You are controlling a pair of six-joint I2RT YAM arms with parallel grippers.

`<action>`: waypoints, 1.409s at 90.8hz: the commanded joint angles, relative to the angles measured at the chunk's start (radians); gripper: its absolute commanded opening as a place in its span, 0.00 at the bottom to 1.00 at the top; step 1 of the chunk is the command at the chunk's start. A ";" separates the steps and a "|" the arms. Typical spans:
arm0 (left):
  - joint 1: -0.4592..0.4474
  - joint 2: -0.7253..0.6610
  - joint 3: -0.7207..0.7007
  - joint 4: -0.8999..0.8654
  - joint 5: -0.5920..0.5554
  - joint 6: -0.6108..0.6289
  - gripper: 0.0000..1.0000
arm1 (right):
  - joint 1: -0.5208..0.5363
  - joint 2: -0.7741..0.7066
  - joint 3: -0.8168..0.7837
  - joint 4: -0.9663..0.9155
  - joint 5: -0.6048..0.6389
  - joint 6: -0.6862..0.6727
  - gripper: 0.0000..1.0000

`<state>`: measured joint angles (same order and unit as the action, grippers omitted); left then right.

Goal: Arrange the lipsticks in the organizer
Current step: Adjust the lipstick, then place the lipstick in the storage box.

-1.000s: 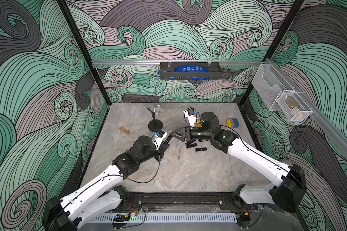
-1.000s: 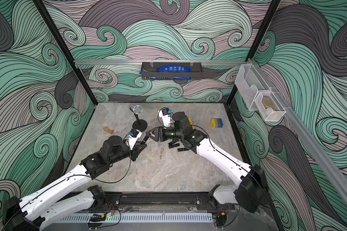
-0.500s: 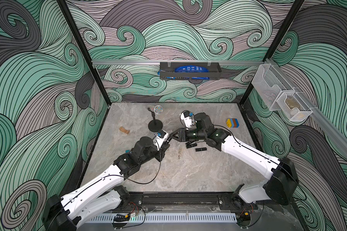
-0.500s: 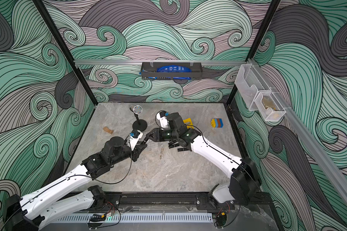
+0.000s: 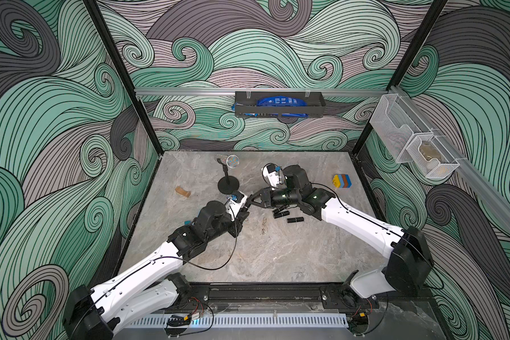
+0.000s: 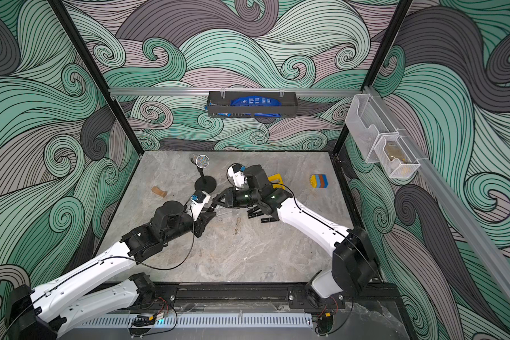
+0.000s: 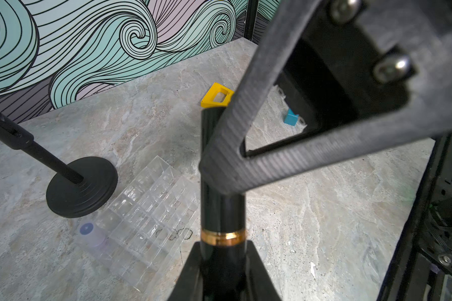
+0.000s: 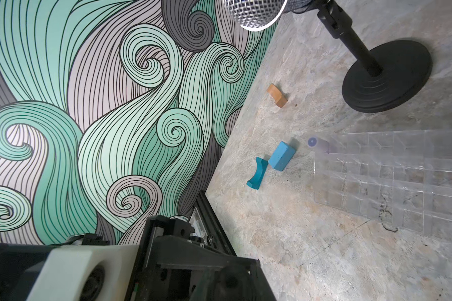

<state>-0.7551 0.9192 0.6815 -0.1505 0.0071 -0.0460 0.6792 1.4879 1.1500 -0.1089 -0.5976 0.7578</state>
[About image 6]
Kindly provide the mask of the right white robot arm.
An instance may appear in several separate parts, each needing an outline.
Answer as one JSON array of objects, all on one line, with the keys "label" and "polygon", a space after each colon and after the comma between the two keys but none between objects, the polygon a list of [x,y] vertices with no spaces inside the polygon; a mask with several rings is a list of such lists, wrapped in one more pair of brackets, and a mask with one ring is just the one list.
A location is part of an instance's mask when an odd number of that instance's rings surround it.
[{"label": "right white robot arm", "polygon": [[357,297],[379,277],[376,252],[368,233],[356,225],[339,225],[303,205],[289,187],[274,184],[259,164],[234,163],[226,177],[232,186],[213,199],[223,208],[251,208],[250,215],[266,215],[264,222],[281,221],[318,244],[332,259],[331,269],[316,274],[309,289],[319,298],[344,293]]}]

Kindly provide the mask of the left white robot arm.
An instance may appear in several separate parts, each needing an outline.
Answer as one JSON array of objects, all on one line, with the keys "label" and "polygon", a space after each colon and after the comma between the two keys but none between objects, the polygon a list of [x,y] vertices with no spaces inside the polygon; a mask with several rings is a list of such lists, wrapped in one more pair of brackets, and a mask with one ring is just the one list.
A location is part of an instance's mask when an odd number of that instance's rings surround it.
[{"label": "left white robot arm", "polygon": [[7,339],[58,339],[95,317],[132,307],[153,305],[155,288],[144,273],[96,291],[110,278],[160,253],[172,240],[200,237],[215,217],[213,207],[167,201],[150,222],[132,229],[103,253],[76,269],[35,288],[13,290],[6,308]]}]

